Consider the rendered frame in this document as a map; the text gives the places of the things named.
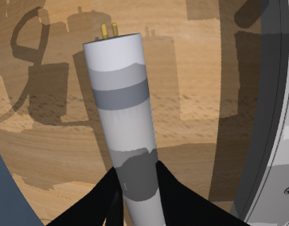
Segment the white tube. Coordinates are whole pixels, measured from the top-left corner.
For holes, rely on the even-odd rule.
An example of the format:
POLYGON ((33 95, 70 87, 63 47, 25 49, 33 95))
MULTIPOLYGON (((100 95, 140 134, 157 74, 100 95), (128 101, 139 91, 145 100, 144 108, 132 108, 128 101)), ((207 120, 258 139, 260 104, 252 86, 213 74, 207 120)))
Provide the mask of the white tube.
POLYGON ((158 151, 141 33, 83 44, 103 134, 134 226, 166 226, 155 164, 158 151))

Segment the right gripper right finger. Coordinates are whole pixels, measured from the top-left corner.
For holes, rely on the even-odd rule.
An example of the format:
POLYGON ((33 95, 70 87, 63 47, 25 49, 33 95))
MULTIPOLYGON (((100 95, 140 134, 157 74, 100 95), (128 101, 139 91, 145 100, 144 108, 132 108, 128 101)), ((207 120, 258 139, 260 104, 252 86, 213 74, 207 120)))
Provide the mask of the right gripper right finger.
POLYGON ((161 161, 155 166, 166 226, 251 226, 184 186, 161 161))

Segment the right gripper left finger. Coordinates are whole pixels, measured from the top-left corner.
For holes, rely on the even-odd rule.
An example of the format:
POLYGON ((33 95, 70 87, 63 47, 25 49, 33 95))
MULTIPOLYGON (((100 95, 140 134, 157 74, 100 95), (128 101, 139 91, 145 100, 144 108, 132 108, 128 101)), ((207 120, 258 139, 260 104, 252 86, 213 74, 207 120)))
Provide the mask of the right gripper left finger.
POLYGON ((123 191, 114 167, 87 195, 46 226, 103 226, 103 223, 123 226, 123 191))

